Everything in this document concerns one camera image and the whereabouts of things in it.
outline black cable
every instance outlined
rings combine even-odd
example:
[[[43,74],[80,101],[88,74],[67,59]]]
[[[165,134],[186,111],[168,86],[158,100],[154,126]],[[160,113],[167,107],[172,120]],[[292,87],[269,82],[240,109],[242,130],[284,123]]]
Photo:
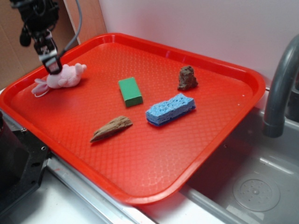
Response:
[[[76,0],[77,3],[77,7],[78,7],[78,11],[79,11],[79,26],[78,29],[74,35],[74,37],[71,39],[71,41],[65,46],[65,48],[63,49],[63,51],[60,53],[59,58],[61,58],[70,48],[70,46],[74,43],[74,41],[77,39],[80,30],[81,30],[81,26],[82,26],[82,12],[81,12],[81,7],[79,4],[79,0]]]

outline gray faucet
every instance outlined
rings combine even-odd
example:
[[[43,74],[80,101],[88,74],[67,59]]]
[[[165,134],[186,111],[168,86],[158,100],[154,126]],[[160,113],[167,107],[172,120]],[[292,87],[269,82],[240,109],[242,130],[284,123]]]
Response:
[[[282,55],[273,78],[263,118],[263,133],[277,138],[282,135],[285,116],[299,122],[299,35]]]

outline white wall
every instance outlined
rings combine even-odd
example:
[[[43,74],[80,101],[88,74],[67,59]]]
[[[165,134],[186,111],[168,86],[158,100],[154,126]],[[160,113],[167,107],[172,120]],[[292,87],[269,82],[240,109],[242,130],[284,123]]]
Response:
[[[119,32],[242,65],[271,84],[299,34],[299,0],[99,0]]]

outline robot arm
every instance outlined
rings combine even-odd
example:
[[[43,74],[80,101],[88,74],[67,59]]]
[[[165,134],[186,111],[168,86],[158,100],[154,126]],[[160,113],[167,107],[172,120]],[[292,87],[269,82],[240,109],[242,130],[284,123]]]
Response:
[[[59,7],[52,0],[10,0],[11,7],[17,8],[24,22],[20,35],[20,44],[29,46],[31,38],[34,48],[50,74],[58,74],[62,70],[57,46],[51,31],[58,20]]]

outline sink basin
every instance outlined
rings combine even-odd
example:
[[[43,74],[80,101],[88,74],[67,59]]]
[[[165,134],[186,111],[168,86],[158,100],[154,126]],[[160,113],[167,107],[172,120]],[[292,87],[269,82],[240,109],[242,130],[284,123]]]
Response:
[[[272,139],[262,119],[254,108],[188,181],[189,193],[220,207],[228,223],[298,223],[299,126],[287,120]]]

